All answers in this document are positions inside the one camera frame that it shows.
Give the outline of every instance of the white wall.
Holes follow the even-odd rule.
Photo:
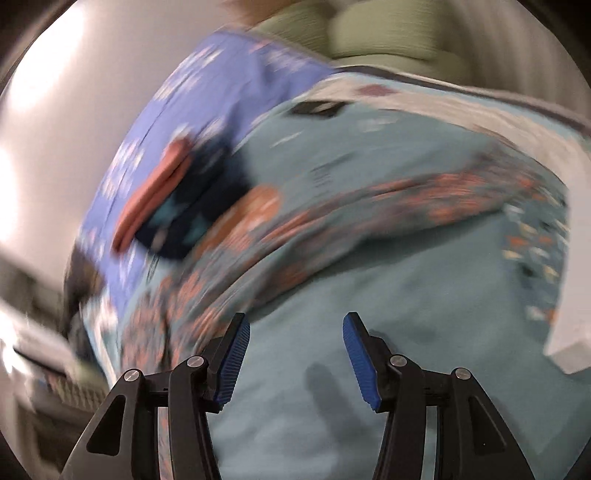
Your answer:
[[[37,40],[0,101],[0,253],[61,289],[119,144],[166,77],[226,22],[216,5],[79,0]]]

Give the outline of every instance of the green pillow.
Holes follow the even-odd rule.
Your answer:
[[[328,16],[322,0],[304,0],[284,8],[252,30],[271,34],[329,56]]]
[[[351,5],[329,25],[334,59],[391,54],[419,60],[437,56],[440,2],[368,0]]]
[[[468,62],[447,51],[437,52],[437,57],[433,61],[411,59],[400,55],[377,54],[338,59],[333,64],[339,67],[369,65],[392,70],[393,72],[421,75],[458,85],[473,85],[472,71]]]

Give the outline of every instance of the fabric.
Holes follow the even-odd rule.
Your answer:
[[[434,60],[439,21],[439,3],[433,0],[355,3],[330,23],[331,57],[392,54]]]
[[[501,255],[506,222],[499,212],[360,245],[249,314],[232,401],[208,415],[222,478],[372,478],[386,415],[364,402],[343,344],[343,317],[357,311],[422,368],[468,368],[535,478],[564,479],[591,436],[591,375],[566,376],[544,357],[548,326],[523,317]],[[434,474],[433,413],[423,480]]]
[[[137,230],[186,176],[191,166],[192,148],[193,144],[188,138],[173,140],[166,146],[162,162],[131,196],[121,212],[113,235],[114,253],[121,254],[127,251]]]
[[[259,23],[254,31],[277,35],[328,57],[330,55],[329,19],[323,3],[319,0],[297,2]]]
[[[505,205],[505,213],[510,221],[503,255],[521,286],[525,314],[552,324],[569,245],[563,185],[550,180],[531,199]]]
[[[211,225],[249,190],[241,161],[223,138],[197,145],[183,179],[135,238],[160,257],[182,260]]]
[[[135,289],[135,292],[129,298],[129,305],[127,306],[124,315],[117,324],[117,336],[114,338],[115,343],[113,346],[107,346],[107,350],[111,350],[111,348],[113,348],[118,352],[121,351],[120,338],[129,323],[129,318],[137,308],[138,302],[145,297],[150,297],[158,288],[163,279],[171,275],[176,269],[178,269],[180,265],[180,262],[166,260],[165,258],[161,258],[158,255],[150,257],[148,267],[145,269],[144,274],[140,279],[137,288]]]
[[[114,385],[121,372],[120,344],[117,336],[117,314],[108,290],[93,297],[80,312],[90,344],[109,386]]]
[[[446,51],[437,52],[437,56],[433,61],[417,60],[400,55],[375,54],[342,58],[335,60],[333,64],[339,67],[370,65],[459,85],[473,84],[469,64],[463,58]]]
[[[67,337],[72,318],[86,303],[105,287],[105,280],[94,263],[75,245],[66,268],[64,278],[64,313],[60,322],[60,333]]]
[[[110,245],[131,196],[157,168],[178,132],[197,140],[224,132],[234,149],[273,107],[302,94],[333,69],[253,34],[210,35],[167,79],[135,121],[105,174],[77,238],[105,279],[122,316],[146,266],[137,241],[123,255]]]
[[[88,338],[88,333],[82,323],[80,312],[76,313],[70,323],[70,332],[68,333],[68,342],[72,347],[74,354],[82,361],[99,366],[96,361],[95,353],[92,351],[92,345]]]
[[[188,258],[182,272],[166,279],[156,295],[139,305],[121,341],[125,367],[140,363],[144,372],[154,372],[177,365],[225,329],[234,312],[293,288],[366,238],[409,234],[499,209],[535,184],[534,172],[518,157],[502,150],[489,151],[485,135],[430,119],[405,113],[392,118],[384,112],[381,128],[376,129],[370,121],[375,120],[373,111],[353,106],[327,120],[310,121],[289,112],[287,116],[287,120],[282,116],[267,120],[269,127],[261,126],[243,147],[250,159],[269,155],[300,159],[290,162],[296,171],[283,169],[288,177],[273,176],[278,168],[269,162],[265,171],[251,172],[263,183],[268,179],[281,186],[279,190],[275,187],[270,201],[282,208],[273,209],[276,215],[266,222],[251,215],[248,224],[253,230],[232,231],[211,253],[198,260]],[[350,124],[362,128],[354,134],[351,127],[345,127]],[[277,128],[282,128],[281,135]],[[306,130],[289,140],[294,129],[302,128]],[[347,140],[331,141],[342,137],[343,129],[349,132]],[[421,140],[413,135],[413,131],[425,130],[431,132],[432,142],[424,142],[422,133]],[[274,142],[268,139],[269,132]],[[453,142],[458,135],[463,152]],[[319,154],[321,144],[334,147],[324,147]],[[428,153],[448,158],[451,152],[445,145],[452,144],[459,170],[434,174],[420,168],[424,163],[417,166],[411,161],[417,155],[431,160]],[[416,150],[409,156],[411,145]],[[397,157],[407,160],[395,168]],[[372,168],[360,168],[368,163]],[[401,176],[404,166],[409,169]],[[267,208],[263,211],[271,217]]]
[[[587,213],[587,205],[591,202],[588,124],[582,124],[559,111],[536,103],[529,110],[503,105],[490,100],[485,93],[473,93],[471,101],[467,101],[468,98],[454,98],[450,93],[431,91],[431,94],[425,95],[424,87],[416,86],[392,95],[389,91],[392,86],[388,82],[383,85],[368,85],[366,82],[351,81],[352,78],[345,77],[333,77],[319,83],[306,98],[332,102],[363,99],[368,105],[405,109],[487,132],[534,157],[566,185],[569,190],[567,202],[571,225],[569,256],[577,260],[569,262],[567,266],[560,293],[560,307],[554,317],[545,352],[569,374],[591,367],[591,346],[580,335],[582,329],[590,328],[591,325],[591,312],[584,287],[587,272],[591,269],[591,255],[588,250],[591,219]],[[515,99],[508,96],[508,101]],[[577,131],[564,124],[550,122],[547,116],[534,113],[536,110],[564,119],[564,122],[577,127]],[[557,236],[553,238],[553,243],[562,242],[563,239]]]

